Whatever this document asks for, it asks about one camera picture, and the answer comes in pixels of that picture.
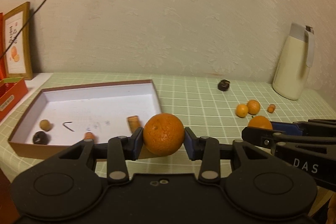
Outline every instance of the picture frame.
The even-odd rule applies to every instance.
[[[3,50],[12,41],[29,18],[30,3],[25,2],[14,8],[3,17]],[[33,78],[29,47],[29,23],[18,35],[16,41],[4,56],[6,75],[8,78],[23,77],[25,80]]]
[[[0,13],[0,54],[3,53],[3,39],[2,39],[2,29],[3,29],[3,13]],[[0,60],[0,79],[6,78],[6,68],[5,68],[5,58]]]

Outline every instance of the wire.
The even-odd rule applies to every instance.
[[[30,17],[27,19],[27,21],[25,22],[25,24],[22,26],[22,28],[18,31],[18,33],[16,34],[16,36],[14,36],[14,38],[12,39],[11,43],[9,44],[9,46],[6,48],[6,50],[3,52],[3,54],[0,56],[0,60],[5,56],[6,52],[8,52],[8,50],[10,49],[10,47],[13,45],[13,43],[15,42],[15,40],[17,39],[17,37],[19,36],[19,34],[22,32],[23,28],[27,26],[27,24],[30,22],[30,20],[33,18],[33,16],[38,12],[38,10],[41,9],[41,7],[43,6],[43,4],[46,2],[47,0],[43,0],[42,3],[39,5],[39,7],[37,7],[37,9],[30,15]]]

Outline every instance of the table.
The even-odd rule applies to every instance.
[[[221,143],[231,144],[241,138],[241,131],[247,126],[251,115],[245,118],[235,116],[237,104],[256,99],[261,104],[258,115],[271,121],[294,122],[309,118],[335,119],[331,106],[315,91],[306,89],[301,98],[291,101],[278,95],[271,84],[246,81],[231,81],[230,89],[222,92],[217,89],[220,79],[184,77],[169,75],[139,75],[125,73],[54,73],[41,88],[64,85],[101,83],[153,79],[162,111],[175,114],[184,126],[190,127],[197,136],[208,135]],[[39,88],[24,101],[0,125],[0,168],[10,181],[16,175],[39,163],[41,160],[18,157],[7,142],[18,119],[37,95]],[[274,113],[266,112],[270,103],[276,105]],[[198,175],[201,161],[190,161],[182,146],[168,157],[127,161],[132,176],[134,173],[195,173]],[[230,162],[221,160],[221,176],[231,172]],[[106,177],[106,163],[97,163],[96,173]]]
[[[10,182],[0,169],[0,223],[11,224],[19,218],[19,213],[10,195]]]

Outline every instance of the white wall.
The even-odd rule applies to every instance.
[[[24,1],[42,0],[0,0],[0,10]],[[333,95],[336,0],[49,0],[33,66],[271,81],[292,21],[315,29],[309,86]]]

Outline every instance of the red box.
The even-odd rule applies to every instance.
[[[27,93],[28,88],[21,77],[0,81],[0,121]]]

